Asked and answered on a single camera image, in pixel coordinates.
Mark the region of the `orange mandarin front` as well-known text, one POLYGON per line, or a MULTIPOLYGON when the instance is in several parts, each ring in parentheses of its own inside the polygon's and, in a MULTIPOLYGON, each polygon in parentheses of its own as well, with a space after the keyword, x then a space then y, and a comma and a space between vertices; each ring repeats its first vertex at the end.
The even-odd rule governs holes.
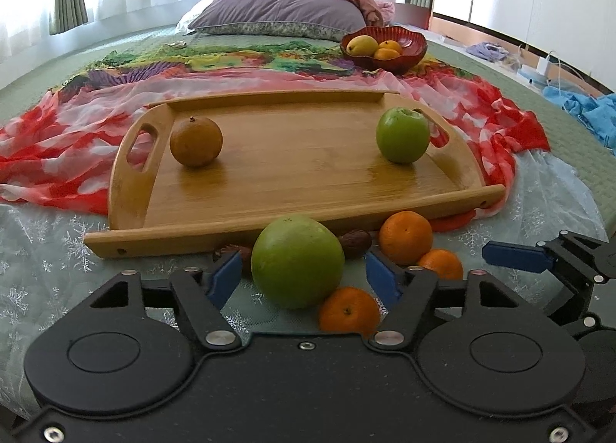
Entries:
POLYGON ((376 300, 357 287, 339 287, 318 311, 318 328, 324 332, 368 337, 376 331, 380 321, 376 300))

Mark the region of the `dried red date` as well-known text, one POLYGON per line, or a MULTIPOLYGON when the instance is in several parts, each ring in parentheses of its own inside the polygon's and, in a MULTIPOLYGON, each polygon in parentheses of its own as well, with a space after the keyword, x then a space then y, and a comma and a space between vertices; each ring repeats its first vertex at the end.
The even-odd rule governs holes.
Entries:
POLYGON ((373 238, 368 231, 355 229, 339 235, 338 241, 345 259, 355 259, 364 255, 373 244, 373 238))
POLYGON ((213 253, 213 260, 217 262, 218 259, 221 259, 223 255, 226 253, 238 252, 241 258, 242 265, 242 276, 247 279, 252 279, 252 269, 251 269, 251 258, 252 258, 252 248, 250 246, 240 246, 234 244, 228 244, 222 247, 219 247, 213 253))

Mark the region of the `blue cloth at bedside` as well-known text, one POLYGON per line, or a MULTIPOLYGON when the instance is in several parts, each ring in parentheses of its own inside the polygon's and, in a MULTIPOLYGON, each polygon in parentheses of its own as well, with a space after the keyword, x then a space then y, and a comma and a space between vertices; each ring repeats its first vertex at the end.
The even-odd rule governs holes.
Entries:
POLYGON ((595 98, 547 86, 543 89, 543 97, 577 119, 604 148, 615 154, 616 94, 595 98))

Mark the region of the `orange mandarin small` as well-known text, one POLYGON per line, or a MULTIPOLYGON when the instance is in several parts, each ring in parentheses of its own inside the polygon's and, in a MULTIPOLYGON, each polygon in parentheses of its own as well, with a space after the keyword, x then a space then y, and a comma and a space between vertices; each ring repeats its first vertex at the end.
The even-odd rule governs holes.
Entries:
POLYGON ((419 260, 418 265, 430 270, 442 279, 463 280, 464 267, 459 257, 445 249, 432 249, 424 254, 419 260))

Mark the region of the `green colourful patterned cloth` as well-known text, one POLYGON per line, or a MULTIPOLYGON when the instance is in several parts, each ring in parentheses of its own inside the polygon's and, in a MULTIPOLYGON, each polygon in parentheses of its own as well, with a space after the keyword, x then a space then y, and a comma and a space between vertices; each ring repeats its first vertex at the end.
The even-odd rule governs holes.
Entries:
POLYGON ((191 73, 229 69, 268 69, 305 75, 317 80, 377 76, 384 69, 366 70, 343 57, 332 41, 272 36, 202 36, 186 48, 157 47, 116 50, 95 60, 53 88, 65 98, 80 91, 136 83, 157 75, 183 77, 191 73))

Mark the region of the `large green pomelo fruit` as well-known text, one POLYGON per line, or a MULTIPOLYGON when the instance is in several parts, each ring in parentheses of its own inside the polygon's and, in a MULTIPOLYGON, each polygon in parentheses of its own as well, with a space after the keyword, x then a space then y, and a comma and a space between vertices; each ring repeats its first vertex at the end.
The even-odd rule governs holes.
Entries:
POLYGON ((338 238, 306 216, 285 216, 268 224, 251 256, 256 286, 283 309, 320 303, 338 288, 344 267, 338 238))

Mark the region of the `green quilted bedspread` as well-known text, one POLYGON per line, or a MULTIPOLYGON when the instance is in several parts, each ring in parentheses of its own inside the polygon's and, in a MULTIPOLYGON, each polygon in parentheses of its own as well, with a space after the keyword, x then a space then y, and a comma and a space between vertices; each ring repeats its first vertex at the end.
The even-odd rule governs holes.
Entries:
MULTIPOLYGON (((44 62, 13 82, 1 83, 1 119, 6 121, 38 103, 50 87, 56 87, 87 64, 111 51, 157 47, 164 42, 184 41, 198 34, 174 33, 172 27, 142 31, 91 45, 44 62)), ((455 67, 478 75, 499 88, 521 108, 533 111, 546 130, 552 152, 573 166, 579 179, 592 191, 608 233, 615 231, 615 157, 594 136, 565 111, 546 101, 541 94, 524 87, 508 73, 455 48, 449 39, 429 34, 428 53, 455 67)))

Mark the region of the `white pillow behind purple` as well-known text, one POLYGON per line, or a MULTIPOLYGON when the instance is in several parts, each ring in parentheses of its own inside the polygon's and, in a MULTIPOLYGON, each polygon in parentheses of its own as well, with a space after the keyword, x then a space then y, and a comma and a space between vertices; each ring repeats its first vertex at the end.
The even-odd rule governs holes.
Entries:
POLYGON ((200 0, 188 12, 186 12, 179 22, 176 24, 174 33, 187 35, 191 34, 194 29, 191 28, 191 23, 196 23, 198 29, 202 27, 217 27, 224 23, 220 15, 220 7, 216 5, 212 10, 209 8, 216 0, 200 0))

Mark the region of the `bamboo serving tray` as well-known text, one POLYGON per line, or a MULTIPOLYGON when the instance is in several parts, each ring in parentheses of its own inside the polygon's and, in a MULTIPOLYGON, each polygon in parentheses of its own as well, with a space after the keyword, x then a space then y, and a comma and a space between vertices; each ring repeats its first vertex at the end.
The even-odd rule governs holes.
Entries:
POLYGON ((500 202, 462 136, 436 111, 444 137, 411 166, 376 145, 382 113, 417 102, 385 91, 210 94, 149 107, 126 132, 110 174, 106 230, 85 235, 102 258, 189 254, 247 245, 282 216, 309 216, 333 232, 375 230, 393 213, 428 219, 500 202), (223 133, 217 159, 188 169, 170 153, 173 128, 207 117, 223 133))

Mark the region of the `orange in bowl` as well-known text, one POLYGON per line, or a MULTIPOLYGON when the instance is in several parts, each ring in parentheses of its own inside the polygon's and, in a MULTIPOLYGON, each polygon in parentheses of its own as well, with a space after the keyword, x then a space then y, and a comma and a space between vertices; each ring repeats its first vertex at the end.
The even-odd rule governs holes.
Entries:
POLYGON ((399 54, 403 53, 403 48, 401 47, 401 44, 399 44, 398 41, 395 40, 385 40, 380 42, 379 44, 379 48, 380 49, 386 49, 386 50, 390 50, 390 51, 395 51, 399 54))
POLYGON ((378 60, 378 61, 389 61, 389 60, 397 59, 400 56, 401 54, 395 51, 390 51, 386 49, 378 49, 377 51, 375 51, 373 55, 373 59, 378 60))

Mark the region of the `green apple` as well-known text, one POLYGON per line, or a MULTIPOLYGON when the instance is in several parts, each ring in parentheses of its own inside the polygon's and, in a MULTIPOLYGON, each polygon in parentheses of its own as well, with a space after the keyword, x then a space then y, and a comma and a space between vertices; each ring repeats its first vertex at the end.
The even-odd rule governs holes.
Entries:
POLYGON ((430 144, 428 119, 415 109, 388 109, 377 124, 376 143, 387 160, 399 164, 414 163, 430 144))

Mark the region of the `lilac cloth on floor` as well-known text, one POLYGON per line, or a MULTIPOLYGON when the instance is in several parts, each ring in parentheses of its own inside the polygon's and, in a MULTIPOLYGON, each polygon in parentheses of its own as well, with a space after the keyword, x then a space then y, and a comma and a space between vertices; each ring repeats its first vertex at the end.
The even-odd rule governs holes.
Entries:
POLYGON ((466 52, 487 62, 501 62, 511 54, 502 45, 493 44, 490 41, 469 45, 469 47, 466 47, 466 52))

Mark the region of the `brownish orange fruit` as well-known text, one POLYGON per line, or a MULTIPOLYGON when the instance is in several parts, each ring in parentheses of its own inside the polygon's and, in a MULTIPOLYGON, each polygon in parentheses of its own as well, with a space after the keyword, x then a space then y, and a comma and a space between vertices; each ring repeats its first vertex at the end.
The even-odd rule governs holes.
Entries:
POLYGON ((223 148, 223 133, 212 119, 189 116, 174 125, 169 148, 182 166, 201 168, 218 157, 223 148))

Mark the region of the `red white floral scarf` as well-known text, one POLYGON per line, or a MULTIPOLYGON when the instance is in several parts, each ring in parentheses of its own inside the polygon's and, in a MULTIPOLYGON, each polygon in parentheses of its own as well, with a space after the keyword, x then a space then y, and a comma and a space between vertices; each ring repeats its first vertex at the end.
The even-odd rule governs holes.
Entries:
POLYGON ((154 62, 119 74, 95 69, 48 91, 38 105, 1 129, 1 199, 107 213, 110 168, 130 126, 157 102, 216 92, 311 88, 397 91, 454 126, 487 184, 513 187, 515 154, 549 150, 534 112, 520 109, 486 80, 428 59, 401 77, 336 67, 287 64, 193 70, 154 62))

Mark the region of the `orange in bowl front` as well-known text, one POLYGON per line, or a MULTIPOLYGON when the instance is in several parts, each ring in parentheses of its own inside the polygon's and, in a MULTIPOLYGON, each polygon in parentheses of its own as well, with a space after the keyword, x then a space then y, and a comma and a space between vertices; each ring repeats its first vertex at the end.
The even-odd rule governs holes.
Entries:
POLYGON ((373 59, 378 60, 378 61, 389 61, 389 60, 397 59, 400 56, 401 54, 395 51, 390 51, 386 49, 378 49, 377 51, 375 51, 373 55, 373 59))

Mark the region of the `red glass fruit bowl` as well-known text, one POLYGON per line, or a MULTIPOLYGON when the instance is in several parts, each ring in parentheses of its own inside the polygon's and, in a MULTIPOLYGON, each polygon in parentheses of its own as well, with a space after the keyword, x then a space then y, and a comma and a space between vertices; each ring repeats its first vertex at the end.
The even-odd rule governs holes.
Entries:
POLYGON ((418 65, 427 49, 423 34, 400 26, 368 26, 346 34, 340 41, 346 60, 362 69, 384 69, 394 74, 404 74, 418 65))

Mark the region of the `orange in bowl back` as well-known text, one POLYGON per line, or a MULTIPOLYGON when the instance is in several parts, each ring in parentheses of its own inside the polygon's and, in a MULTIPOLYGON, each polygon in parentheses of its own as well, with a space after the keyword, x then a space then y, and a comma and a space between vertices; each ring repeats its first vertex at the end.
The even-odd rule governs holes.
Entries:
POLYGON ((399 54, 403 53, 403 48, 401 47, 401 44, 399 44, 398 41, 395 40, 385 40, 380 42, 379 44, 379 48, 380 49, 386 49, 386 50, 390 50, 390 51, 395 51, 399 54))

